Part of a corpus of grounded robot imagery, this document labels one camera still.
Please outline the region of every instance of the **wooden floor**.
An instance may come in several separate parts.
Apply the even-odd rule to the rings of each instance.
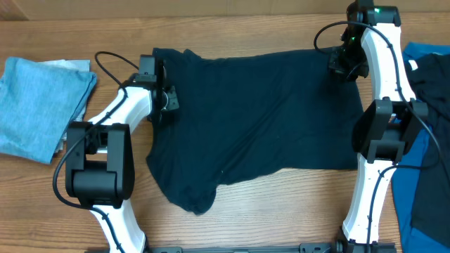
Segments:
[[[344,18],[345,14],[0,22],[0,69],[3,72],[9,56],[35,61],[91,59],[99,82],[89,102],[85,117],[89,119],[117,93],[117,85],[94,62],[97,51],[112,51],[135,63],[153,47],[189,48],[203,58],[255,56],[312,48],[320,28]],[[449,13],[402,13],[401,18],[402,46],[408,41],[450,44]],[[319,46],[338,45],[343,29],[323,34]],[[134,71],[116,58],[104,56],[101,60],[119,79]],[[371,102],[370,80],[359,80],[359,88],[366,107]],[[131,200],[152,246],[328,242],[350,206],[355,171],[283,169],[254,181],[219,187],[211,210],[195,216],[168,203],[147,168],[151,125],[140,123],[132,141],[136,185]],[[0,155],[0,252],[68,253],[107,246],[89,212],[66,207],[53,195],[51,177],[60,157],[43,165]],[[63,175],[62,171],[59,188],[65,192]],[[400,250],[390,189],[382,211],[380,240],[395,242]]]

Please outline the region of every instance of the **blue fabric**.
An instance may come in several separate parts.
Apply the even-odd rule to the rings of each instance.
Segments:
[[[93,72],[8,58],[0,79],[0,153],[49,164],[96,80]]]
[[[415,60],[429,53],[450,54],[450,46],[409,43],[403,53],[404,60]],[[429,135],[422,130],[413,147],[400,164],[421,166],[428,148]],[[436,242],[416,228],[411,227],[411,212],[419,179],[417,169],[398,169],[392,176],[392,194],[399,220],[401,246],[405,253],[439,252],[450,253],[450,249]]]

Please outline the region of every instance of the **black fabric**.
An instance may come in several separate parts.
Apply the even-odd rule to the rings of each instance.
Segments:
[[[356,169],[351,132],[363,112],[359,92],[355,82],[331,78],[327,55],[204,60],[158,48],[153,55],[165,60],[180,105],[153,126],[147,157],[170,202],[202,214],[219,184],[284,167]]]
[[[428,120],[445,156],[445,165],[420,172],[411,225],[450,247],[450,56],[430,54],[407,68],[408,80],[417,97],[428,104]],[[423,166],[436,164],[436,145],[430,139]]]

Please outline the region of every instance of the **brown background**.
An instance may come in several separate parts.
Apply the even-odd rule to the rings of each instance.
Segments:
[[[85,117],[89,119],[117,95],[117,85],[93,61],[97,51],[112,51],[135,63],[153,47],[189,48],[204,58],[254,56],[311,48],[320,28],[342,18],[343,14],[0,22],[0,70],[9,56],[35,61],[91,59],[99,81]],[[402,46],[408,41],[449,43],[448,13],[402,13],[402,19]],[[337,45],[343,29],[326,32],[319,45]],[[118,59],[105,56],[101,60],[119,79],[134,71]],[[370,80],[360,79],[358,84],[366,107],[371,102]],[[220,186],[211,210],[195,216],[168,203],[147,168],[150,123],[140,123],[132,141],[136,185],[131,201],[152,246],[328,242],[350,206],[355,171],[283,169],[254,181]],[[43,165],[0,155],[0,252],[68,253],[107,246],[90,213],[66,207],[53,195],[51,177],[59,158],[60,154],[52,165]],[[63,177],[64,171],[59,188],[65,193]],[[382,211],[380,241],[395,242],[401,250],[390,190]]]
[[[0,20],[344,14],[353,0],[0,0]],[[446,12],[446,0],[375,0],[404,12]]]

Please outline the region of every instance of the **tan wall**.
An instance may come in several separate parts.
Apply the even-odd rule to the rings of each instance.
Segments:
[[[353,0],[0,0],[0,19],[345,13]],[[401,12],[450,11],[449,0],[375,0]]]

